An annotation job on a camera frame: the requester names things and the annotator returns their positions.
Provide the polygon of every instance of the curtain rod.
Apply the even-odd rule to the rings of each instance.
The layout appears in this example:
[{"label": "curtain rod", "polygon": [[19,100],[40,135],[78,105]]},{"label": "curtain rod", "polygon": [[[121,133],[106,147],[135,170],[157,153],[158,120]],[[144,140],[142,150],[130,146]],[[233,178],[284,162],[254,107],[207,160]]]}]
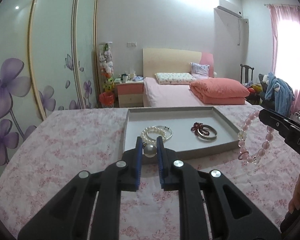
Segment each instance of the curtain rod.
[{"label": "curtain rod", "polygon": [[271,3],[265,3],[264,6],[268,6],[268,5],[274,5],[274,6],[296,6],[296,7],[300,7],[299,5],[292,5],[292,4],[271,4]]}]

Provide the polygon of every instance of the blue hoodie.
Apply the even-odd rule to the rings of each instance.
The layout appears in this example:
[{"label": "blue hoodie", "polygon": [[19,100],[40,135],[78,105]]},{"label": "blue hoodie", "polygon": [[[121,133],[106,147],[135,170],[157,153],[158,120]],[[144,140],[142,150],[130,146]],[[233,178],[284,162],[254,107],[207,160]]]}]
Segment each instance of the blue hoodie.
[{"label": "blue hoodie", "polygon": [[295,100],[292,88],[280,78],[276,78],[272,72],[269,72],[269,84],[265,95],[265,100],[270,100],[274,92],[275,111],[284,116],[290,116],[292,101]]}]

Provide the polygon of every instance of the sliding wardrobe door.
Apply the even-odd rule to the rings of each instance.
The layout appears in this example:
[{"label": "sliding wardrobe door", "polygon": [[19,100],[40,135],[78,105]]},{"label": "sliding wardrobe door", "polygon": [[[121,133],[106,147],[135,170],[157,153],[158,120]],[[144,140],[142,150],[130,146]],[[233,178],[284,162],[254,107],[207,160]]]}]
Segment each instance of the sliding wardrobe door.
[{"label": "sliding wardrobe door", "polygon": [[0,3],[0,175],[23,141],[42,122],[37,114],[28,62],[28,25],[33,2]]},{"label": "sliding wardrobe door", "polygon": [[76,15],[76,60],[85,108],[97,107],[95,23],[97,0],[78,0]]},{"label": "sliding wardrobe door", "polygon": [[42,118],[54,110],[80,109],[73,61],[75,0],[37,0],[31,20],[30,54]]}]

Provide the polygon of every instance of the nightstand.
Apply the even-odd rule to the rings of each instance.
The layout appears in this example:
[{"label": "nightstand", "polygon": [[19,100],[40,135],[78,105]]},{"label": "nightstand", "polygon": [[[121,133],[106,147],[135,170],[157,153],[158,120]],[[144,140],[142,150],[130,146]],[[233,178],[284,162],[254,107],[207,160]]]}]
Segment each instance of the nightstand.
[{"label": "nightstand", "polygon": [[116,84],[119,107],[143,107],[143,80]]}]

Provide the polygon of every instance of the jewelry tray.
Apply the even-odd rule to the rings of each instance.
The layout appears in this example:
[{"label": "jewelry tray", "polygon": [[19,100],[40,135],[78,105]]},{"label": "jewelry tray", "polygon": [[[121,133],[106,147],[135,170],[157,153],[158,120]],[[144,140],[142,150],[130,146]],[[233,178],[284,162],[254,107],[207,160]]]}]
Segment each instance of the jewelry tray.
[{"label": "jewelry tray", "polygon": [[[210,125],[218,132],[215,140],[198,138],[190,129],[195,122]],[[123,151],[135,148],[137,137],[148,126],[167,126],[173,136],[164,143],[165,148],[177,152],[181,160],[201,158],[233,149],[239,149],[240,131],[213,106],[174,108],[129,108],[126,117]],[[142,163],[156,163],[157,157],[143,155]]]}]

